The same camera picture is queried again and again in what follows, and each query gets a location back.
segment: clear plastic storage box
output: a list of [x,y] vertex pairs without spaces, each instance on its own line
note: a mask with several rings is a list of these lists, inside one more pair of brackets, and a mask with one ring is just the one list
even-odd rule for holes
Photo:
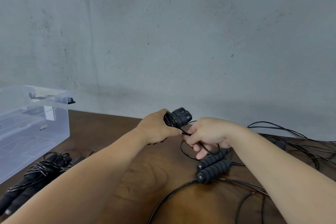
[[66,90],[0,88],[0,184],[70,136]]

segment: concrete wall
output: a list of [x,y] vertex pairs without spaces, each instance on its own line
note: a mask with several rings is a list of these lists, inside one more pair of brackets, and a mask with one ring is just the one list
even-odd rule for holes
[[334,138],[336,0],[0,0],[0,86]]

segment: wooden table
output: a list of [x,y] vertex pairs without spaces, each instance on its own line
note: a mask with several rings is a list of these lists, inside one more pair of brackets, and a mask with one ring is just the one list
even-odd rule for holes
[[[103,149],[135,128],[140,121],[78,111],[69,111],[69,120],[70,137],[53,151],[68,152],[73,159]],[[163,197],[182,184],[195,180],[197,161],[181,152],[180,142],[179,136],[146,146],[132,162],[96,223],[145,223]],[[186,151],[194,154],[188,146],[184,146]],[[27,170],[25,168],[1,184],[0,195],[18,182]],[[226,178],[259,184],[244,166],[232,167]],[[239,201],[250,191],[224,182],[194,184],[171,197],[158,210],[152,223],[233,224]],[[239,223],[261,223],[261,202],[260,195],[250,197],[241,209]],[[264,219],[265,224],[285,223],[269,198],[265,204]]]

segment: hand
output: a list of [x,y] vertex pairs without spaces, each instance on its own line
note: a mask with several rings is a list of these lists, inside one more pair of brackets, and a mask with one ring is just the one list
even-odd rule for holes
[[166,112],[168,112],[167,109],[161,109],[158,112],[151,113],[138,124],[136,129],[144,133],[146,144],[158,143],[167,137],[182,134],[182,130],[165,124],[163,116]]
[[228,120],[200,118],[187,131],[192,135],[184,135],[183,139],[198,152],[196,158],[201,159],[207,154],[207,151],[200,147],[197,142],[202,141],[208,150],[215,149],[216,144],[219,144],[222,148],[229,148],[230,132],[237,127],[240,127],[240,125]]

